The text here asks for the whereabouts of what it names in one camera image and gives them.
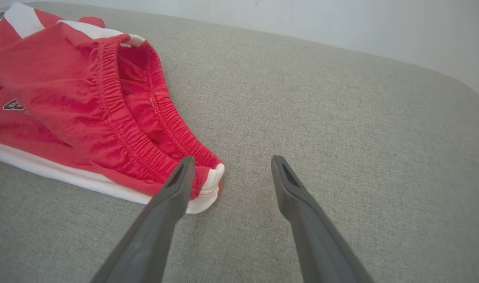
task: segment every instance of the red garment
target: red garment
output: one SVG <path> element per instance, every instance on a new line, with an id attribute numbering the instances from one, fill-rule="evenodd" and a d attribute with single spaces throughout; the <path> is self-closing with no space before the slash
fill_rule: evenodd
<path id="1" fill-rule="evenodd" d="M 0 22 L 0 143 L 149 196 L 192 155 L 191 199 L 218 195 L 222 161 L 180 118 L 153 47 L 102 28 L 98 18 L 81 21 L 23 4 L 7 11 Z"/>

